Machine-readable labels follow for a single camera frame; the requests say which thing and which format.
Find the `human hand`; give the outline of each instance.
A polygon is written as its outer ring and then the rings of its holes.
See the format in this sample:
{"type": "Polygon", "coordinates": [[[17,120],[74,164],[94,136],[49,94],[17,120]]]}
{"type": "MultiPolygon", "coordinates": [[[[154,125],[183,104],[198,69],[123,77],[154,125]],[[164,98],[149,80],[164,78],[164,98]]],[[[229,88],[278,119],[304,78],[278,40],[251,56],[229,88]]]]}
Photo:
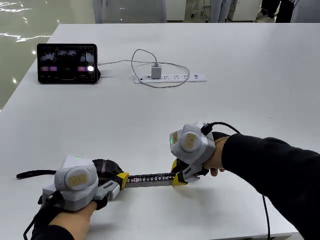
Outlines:
{"type": "Polygon", "coordinates": [[[213,155],[203,164],[205,169],[210,170],[213,177],[218,175],[218,172],[224,172],[224,166],[222,165],[222,151],[225,142],[228,140],[229,135],[222,132],[213,132],[213,139],[215,140],[215,151],[213,155]]]}
{"type": "Polygon", "coordinates": [[[75,240],[85,240],[89,231],[91,215],[97,208],[97,203],[91,201],[79,211],[64,211],[59,213],[49,225],[60,226],[66,229],[75,240]]]}

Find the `black sleeve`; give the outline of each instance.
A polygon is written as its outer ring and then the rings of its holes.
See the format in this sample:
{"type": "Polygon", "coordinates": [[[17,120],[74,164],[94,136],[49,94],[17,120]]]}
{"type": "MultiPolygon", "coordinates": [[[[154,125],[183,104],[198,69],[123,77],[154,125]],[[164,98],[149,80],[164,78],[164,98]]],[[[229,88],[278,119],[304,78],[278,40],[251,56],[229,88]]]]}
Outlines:
{"type": "Polygon", "coordinates": [[[307,239],[320,226],[320,155],[275,138],[235,134],[225,142],[223,167],[250,183],[307,239]]]}
{"type": "Polygon", "coordinates": [[[75,240],[65,228],[56,225],[44,226],[32,233],[31,240],[75,240]]]}

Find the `tablet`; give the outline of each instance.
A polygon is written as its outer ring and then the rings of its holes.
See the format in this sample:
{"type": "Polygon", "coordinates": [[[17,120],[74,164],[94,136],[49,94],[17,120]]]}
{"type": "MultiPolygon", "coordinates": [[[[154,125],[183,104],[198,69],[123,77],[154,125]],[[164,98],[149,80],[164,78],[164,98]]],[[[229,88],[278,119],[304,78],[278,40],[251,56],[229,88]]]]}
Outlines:
{"type": "Polygon", "coordinates": [[[42,84],[95,84],[100,78],[97,46],[79,43],[37,45],[38,81],[42,84]]]}

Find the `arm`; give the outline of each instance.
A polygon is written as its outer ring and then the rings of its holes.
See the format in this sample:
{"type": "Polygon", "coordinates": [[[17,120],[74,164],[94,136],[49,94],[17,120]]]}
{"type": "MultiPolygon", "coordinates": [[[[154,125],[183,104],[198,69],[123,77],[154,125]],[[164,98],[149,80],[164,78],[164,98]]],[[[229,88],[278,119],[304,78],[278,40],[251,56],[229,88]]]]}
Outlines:
{"type": "Polygon", "coordinates": [[[267,196],[304,238],[318,232],[320,214],[320,155],[275,138],[235,134],[218,139],[216,151],[204,164],[237,174],[267,196]]]}
{"type": "Polygon", "coordinates": [[[89,231],[90,217],[97,208],[92,201],[76,212],[59,213],[48,226],[36,230],[32,240],[84,240],[89,231]]]}

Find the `white cabinet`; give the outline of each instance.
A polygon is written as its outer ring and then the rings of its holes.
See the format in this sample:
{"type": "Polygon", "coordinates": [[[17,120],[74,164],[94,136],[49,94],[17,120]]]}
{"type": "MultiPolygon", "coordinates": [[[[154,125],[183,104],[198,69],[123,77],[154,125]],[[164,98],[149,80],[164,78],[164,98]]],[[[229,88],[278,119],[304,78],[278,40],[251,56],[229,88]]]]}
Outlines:
{"type": "Polygon", "coordinates": [[[165,0],[166,20],[184,21],[187,0],[165,0]]]}
{"type": "Polygon", "coordinates": [[[231,21],[255,21],[262,0],[234,0],[228,17],[231,21]]]}

